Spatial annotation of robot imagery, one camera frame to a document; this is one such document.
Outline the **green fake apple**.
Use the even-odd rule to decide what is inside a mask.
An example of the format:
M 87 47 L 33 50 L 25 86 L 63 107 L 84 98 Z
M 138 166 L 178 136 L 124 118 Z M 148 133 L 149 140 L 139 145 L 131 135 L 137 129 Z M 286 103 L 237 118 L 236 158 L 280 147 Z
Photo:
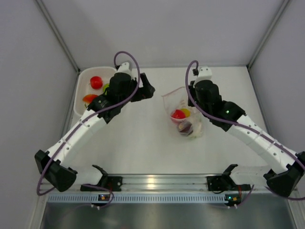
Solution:
M 109 87 L 109 84 L 108 84 L 108 83 L 106 83 L 106 84 L 103 86 L 103 88 L 102 88 L 103 93 L 106 92 L 106 90 L 107 90 L 108 87 Z

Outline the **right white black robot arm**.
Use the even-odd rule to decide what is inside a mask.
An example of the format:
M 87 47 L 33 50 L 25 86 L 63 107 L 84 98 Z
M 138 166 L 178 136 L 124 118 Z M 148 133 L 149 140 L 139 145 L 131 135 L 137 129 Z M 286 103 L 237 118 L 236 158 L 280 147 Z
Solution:
M 212 81 L 191 81 L 186 90 L 190 106 L 196 107 L 213 125 L 242 141 L 267 163 L 263 167 L 230 165 L 222 173 L 224 187 L 265 186 L 291 199 L 292 191 L 305 174 L 305 153 L 283 146 L 253 122 L 241 107 L 223 100 Z

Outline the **red orange fake fruit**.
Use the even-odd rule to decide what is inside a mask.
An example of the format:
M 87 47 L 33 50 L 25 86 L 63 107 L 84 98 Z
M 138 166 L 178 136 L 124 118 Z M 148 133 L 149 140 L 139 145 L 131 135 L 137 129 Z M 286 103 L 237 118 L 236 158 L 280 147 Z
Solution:
M 90 104 L 96 97 L 98 97 L 98 96 L 95 94 L 88 94 L 88 95 L 84 96 L 82 100 L 85 103 Z

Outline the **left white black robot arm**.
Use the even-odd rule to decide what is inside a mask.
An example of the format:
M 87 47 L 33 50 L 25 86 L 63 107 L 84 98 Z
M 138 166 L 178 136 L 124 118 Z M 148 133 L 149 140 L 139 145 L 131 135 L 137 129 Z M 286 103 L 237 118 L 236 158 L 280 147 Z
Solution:
M 107 187 L 108 174 L 100 166 L 72 168 L 69 162 L 97 131 L 122 112 L 126 104 L 153 97 L 155 88 L 145 73 L 140 74 L 140 80 L 142 87 L 131 75 L 116 73 L 110 79 L 106 92 L 93 99 L 78 123 L 54 146 L 35 154 L 39 173 L 54 189 L 64 192 L 73 185 L 81 185 L 84 191 L 100 191 Z

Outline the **purple fake eggplant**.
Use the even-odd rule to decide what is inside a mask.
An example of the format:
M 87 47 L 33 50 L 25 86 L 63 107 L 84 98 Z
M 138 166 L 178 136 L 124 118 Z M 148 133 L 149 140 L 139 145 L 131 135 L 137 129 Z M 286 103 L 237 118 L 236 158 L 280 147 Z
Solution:
M 189 121 L 183 121 L 183 122 L 178 124 L 177 131 L 181 135 L 188 136 L 188 135 L 193 133 L 193 125 Z

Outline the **clear zip top bag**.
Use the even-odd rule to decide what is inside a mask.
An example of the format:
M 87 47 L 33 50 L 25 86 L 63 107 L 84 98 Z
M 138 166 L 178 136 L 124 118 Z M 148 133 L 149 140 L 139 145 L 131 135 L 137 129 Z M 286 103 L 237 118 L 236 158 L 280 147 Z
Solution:
M 203 135 L 202 114 L 188 104 L 185 87 L 162 95 L 162 99 L 168 125 L 173 134 L 185 138 L 199 138 Z

